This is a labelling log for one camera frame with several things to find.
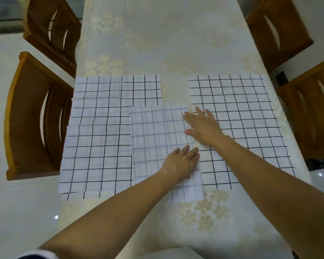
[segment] right hand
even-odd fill
[[[198,115],[189,112],[185,112],[183,115],[184,120],[193,128],[185,130],[185,134],[193,136],[201,144],[213,146],[214,139],[225,135],[208,109],[205,110],[208,116],[198,106],[195,107],[195,110]]]

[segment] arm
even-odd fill
[[[193,129],[185,131],[222,156],[264,216],[300,258],[324,258],[324,193],[269,164],[223,135],[208,117],[185,113]]]
[[[176,149],[161,170],[98,205],[39,249],[63,258],[115,258],[154,206],[190,176],[199,161],[198,148]]]

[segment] finger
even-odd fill
[[[205,109],[206,113],[208,114],[208,117],[213,120],[216,121],[215,117],[213,116],[212,112],[210,112],[208,109]]]
[[[185,112],[185,115],[190,116],[190,117],[195,117],[195,116],[197,116],[197,115],[195,115],[195,114],[193,114],[193,113],[189,113],[189,112]]]
[[[190,135],[195,138],[195,130],[187,129],[187,130],[185,130],[185,135]]]
[[[180,152],[180,148],[176,148],[173,152],[172,152],[172,154],[178,154]]]
[[[192,159],[192,157],[194,157],[198,151],[199,151],[198,147],[193,148],[186,154],[187,158]]]
[[[197,111],[197,113],[199,115],[203,115],[204,114],[204,112],[198,106],[195,107],[195,110]]]
[[[190,116],[187,116],[187,115],[183,115],[182,118],[193,127],[193,125],[194,125],[194,118],[192,118]]]
[[[197,153],[194,157],[192,157],[191,162],[193,164],[193,167],[195,167],[198,164],[199,158],[200,158],[200,153]]]
[[[184,148],[182,148],[182,150],[179,152],[180,155],[185,155],[188,150],[190,149],[189,145],[186,145]]]

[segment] white sleeve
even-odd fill
[[[29,251],[29,252],[23,253],[22,255],[18,256],[17,259],[22,258],[24,256],[32,256],[32,255],[38,255],[45,259],[59,259],[55,253],[52,253],[52,252],[46,251],[46,250]]]

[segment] left hand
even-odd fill
[[[177,148],[167,156],[159,172],[170,177],[174,185],[177,185],[190,177],[199,157],[198,147],[192,150],[189,145],[186,145],[182,150]]]

